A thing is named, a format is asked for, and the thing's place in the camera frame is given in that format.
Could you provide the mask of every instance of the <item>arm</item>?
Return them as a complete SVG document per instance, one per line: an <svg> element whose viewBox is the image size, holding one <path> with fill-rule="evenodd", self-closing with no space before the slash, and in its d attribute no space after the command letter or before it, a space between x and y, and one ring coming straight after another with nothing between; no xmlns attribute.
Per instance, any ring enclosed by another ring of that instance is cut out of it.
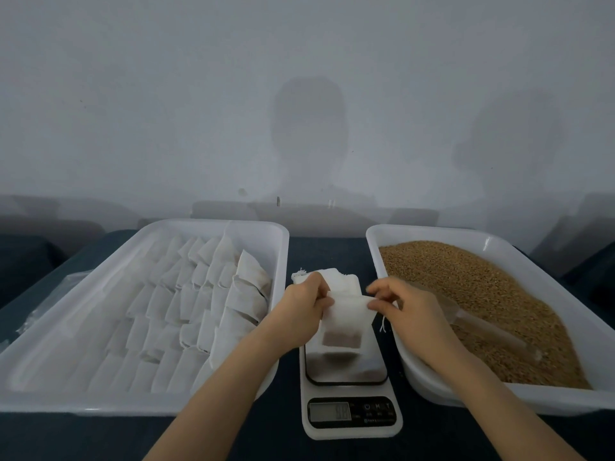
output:
<svg viewBox="0 0 615 461"><path fill-rule="evenodd" d="M451 386L504 460L582 460L542 419L467 351L435 296L401 279L378 279L369 308L389 319L404 346ZM397 301L400 309L391 302Z"/></svg>
<svg viewBox="0 0 615 461"><path fill-rule="evenodd" d="M223 460L265 376L282 355L304 345L333 303L321 274L288 286L273 311L190 399L145 457L154 460Z"/></svg>

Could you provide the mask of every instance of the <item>black control panel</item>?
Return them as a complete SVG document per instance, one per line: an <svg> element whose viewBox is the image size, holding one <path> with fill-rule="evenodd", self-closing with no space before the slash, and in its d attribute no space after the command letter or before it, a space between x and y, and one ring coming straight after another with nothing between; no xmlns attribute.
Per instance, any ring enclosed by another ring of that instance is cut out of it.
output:
<svg viewBox="0 0 615 461"><path fill-rule="evenodd" d="M385 396L312 398L307 418L314 428L381 427L397 421L395 407Z"/></svg>

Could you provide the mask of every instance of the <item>pile of grain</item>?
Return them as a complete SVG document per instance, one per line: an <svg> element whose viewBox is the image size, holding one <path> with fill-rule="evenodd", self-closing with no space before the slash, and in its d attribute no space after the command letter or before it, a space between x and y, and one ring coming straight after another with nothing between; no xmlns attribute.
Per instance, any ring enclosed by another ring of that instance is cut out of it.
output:
<svg viewBox="0 0 615 461"><path fill-rule="evenodd" d="M492 263L458 247L433 241L381 247L380 254L389 275L417 281L445 294L469 313L545 353L541 363L533 366L453 326L465 347L503 382L591 388L559 317Z"/></svg>

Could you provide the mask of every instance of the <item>white wall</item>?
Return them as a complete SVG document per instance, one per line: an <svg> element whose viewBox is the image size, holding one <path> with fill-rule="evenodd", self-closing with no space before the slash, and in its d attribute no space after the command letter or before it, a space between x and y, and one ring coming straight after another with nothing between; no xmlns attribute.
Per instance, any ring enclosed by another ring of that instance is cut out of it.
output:
<svg viewBox="0 0 615 461"><path fill-rule="evenodd" d="M2 5L2 231L464 226L557 271L615 239L614 0Z"/></svg>

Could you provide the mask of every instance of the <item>white scale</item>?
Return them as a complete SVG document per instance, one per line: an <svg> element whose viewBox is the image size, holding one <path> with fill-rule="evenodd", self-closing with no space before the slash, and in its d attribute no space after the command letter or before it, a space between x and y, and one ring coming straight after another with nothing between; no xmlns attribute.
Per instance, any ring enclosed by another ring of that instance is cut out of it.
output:
<svg viewBox="0 0 615 461"><path fill-rule="evenodd" d="M358 279L356 286L360 294ZM399 433L404 421L373 329L364 334L357 350L324 347L320 342L319 330L299 348L306 434L314 440L332 440Z"/></svg>

